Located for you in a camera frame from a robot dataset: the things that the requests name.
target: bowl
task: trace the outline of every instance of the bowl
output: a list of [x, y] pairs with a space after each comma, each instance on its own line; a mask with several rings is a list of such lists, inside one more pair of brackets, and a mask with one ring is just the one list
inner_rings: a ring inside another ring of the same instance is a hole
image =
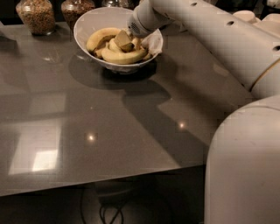
[[151, 35], [143, 40], [143, 44], [149, 48], [152, 58], [144, 62], [139, 62], [131, 65], [117, 65], [109, 63], [103, 59], [97, 59], [91, 55], [86, 43], [90, 35], [94, 32], [106, 27], [116, 27], [124, 29], [127, 27], [128, 20], [133, 13], [133, 10], [124, 9], [121, 7], [101, 7], [90, 10], [83, 14], [75, 23], [73, 35], [80, 49], [86, 53], [93, 61], [96, 61], [101, 66], [118, 74], [133, 74], [139, 68], [146, 66], [154, 60], [161, 52], [163, 47], [163, 36], [159, 29], [155, 30]]

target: countertop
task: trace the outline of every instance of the countertop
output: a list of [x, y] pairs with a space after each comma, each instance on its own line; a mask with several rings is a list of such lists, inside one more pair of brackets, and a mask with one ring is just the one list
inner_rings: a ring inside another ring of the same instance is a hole
[[66, 23], [0, 26], [0, 196], [203, 165], [253, 98], [187, 31], [130, 75], [93, 62]]

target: jar of nuts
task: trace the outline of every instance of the jar of nuts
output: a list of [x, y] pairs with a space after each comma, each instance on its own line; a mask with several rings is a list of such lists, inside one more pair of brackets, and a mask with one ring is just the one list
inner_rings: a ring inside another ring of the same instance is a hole
[[66, 0], [61, 5], [63, 17], [71, 31], [74, 30], [78, 18], [93, 9], [95, 9], [95, 2], [92, 0]]
[[49, 0], [21, 0], [16, 11], [33, 35], [49, 35], [54, 32], [55, 18]]

